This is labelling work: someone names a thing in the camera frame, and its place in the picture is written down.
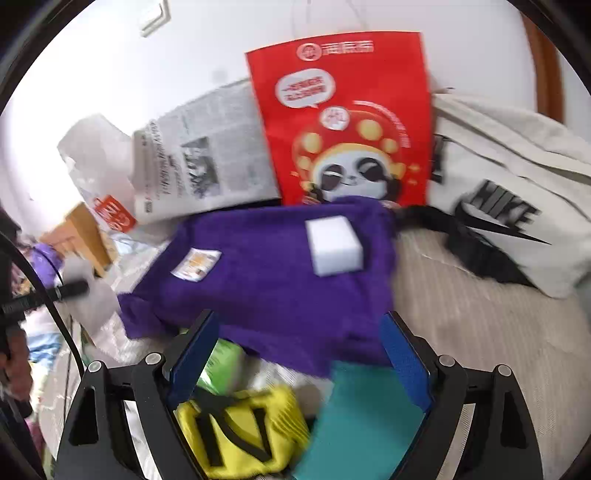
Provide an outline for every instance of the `orange logo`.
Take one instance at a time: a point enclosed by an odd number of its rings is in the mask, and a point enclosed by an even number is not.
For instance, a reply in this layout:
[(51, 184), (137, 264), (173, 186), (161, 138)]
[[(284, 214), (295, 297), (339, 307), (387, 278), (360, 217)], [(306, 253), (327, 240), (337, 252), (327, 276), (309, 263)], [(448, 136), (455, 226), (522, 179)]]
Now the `orange logo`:
[(127, 233), (137, 223), (135, 218), (111, 195), (104, 200), (95, 199), (95, 212), (107, 222), (111, 230)]

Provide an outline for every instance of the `plastic bag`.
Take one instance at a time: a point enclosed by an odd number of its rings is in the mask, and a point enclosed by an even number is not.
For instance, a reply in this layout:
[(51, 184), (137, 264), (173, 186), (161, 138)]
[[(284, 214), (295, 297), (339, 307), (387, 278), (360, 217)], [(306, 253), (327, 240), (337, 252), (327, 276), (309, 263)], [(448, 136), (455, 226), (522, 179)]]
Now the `plastic bag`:
[(102, 230), (148, 244), (160, 243), (174, 233), (179, 220), (138, 224), (129, 180), (134, 169), (132, 141), (103, 115), (78, 121), (57, 149)]

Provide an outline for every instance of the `speech bubble graphic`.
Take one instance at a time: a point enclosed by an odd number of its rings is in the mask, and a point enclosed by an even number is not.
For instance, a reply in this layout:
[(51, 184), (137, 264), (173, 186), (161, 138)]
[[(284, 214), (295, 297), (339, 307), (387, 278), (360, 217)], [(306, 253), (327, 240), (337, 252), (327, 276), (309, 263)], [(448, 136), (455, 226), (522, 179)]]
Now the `speech bubble graphic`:
[(334, 93), (335, 79), (322, 69), (290, 73), (275, 85), (275, 96), (290, 108), (318, 108), (318, 103), (327, 101)]

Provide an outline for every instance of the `black cable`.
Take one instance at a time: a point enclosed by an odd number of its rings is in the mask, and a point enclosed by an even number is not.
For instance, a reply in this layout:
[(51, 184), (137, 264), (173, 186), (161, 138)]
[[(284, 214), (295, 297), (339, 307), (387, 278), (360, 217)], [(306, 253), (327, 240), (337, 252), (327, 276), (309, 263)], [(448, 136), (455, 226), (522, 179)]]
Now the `black cable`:
[(80, 378), (82, 378), (82, 376), (84, 376), (85, 368), (84, 363), (82, 362), (82, 357), (80, 356), (80, 352), (76, 348), (76, 344), (74, 343), (72, 336), (68, 332), (66, 325), (64, 324), (64, 321), (61, 319), (60, 313), (57, 311), (56, 306), (51, 301), (51, 298), (49, 298), (49, 295), (47, 294), (47, 290), (45, 290), (43, 282), (31, 266), (31, 264), (27, 261), (27, 259), (23, 256), (20, 250), (16, 247), (16, 245), (14, 245), (2, 232), (0, 232), (0, 249), (10, 257), (12, 263), (14, 263), (18, 268), (21, 269), (22, 273), (28, 278), (29, 282), (31, 282), (31, 285), (33, 285), (35, 290), (41, 296), (43, 303), (45, 303), (47, 310), (49, 311), (57, 327), (59, 328), (62, 336), (64, 337), (64, 340), (70, 347), (70, 350), (74, 355), (74, 360), (76, 361), (76, 366), (78, 367)]

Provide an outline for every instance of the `newspaper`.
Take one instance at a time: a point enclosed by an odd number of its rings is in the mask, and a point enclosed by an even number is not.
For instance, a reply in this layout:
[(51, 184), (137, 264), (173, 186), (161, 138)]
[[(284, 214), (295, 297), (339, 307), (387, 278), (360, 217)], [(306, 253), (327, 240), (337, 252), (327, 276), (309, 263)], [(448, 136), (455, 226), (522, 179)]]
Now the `newspaper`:
[(278, 198), (250, 81), (208, 93), (137, 131), (131, 181), (138, 223)]

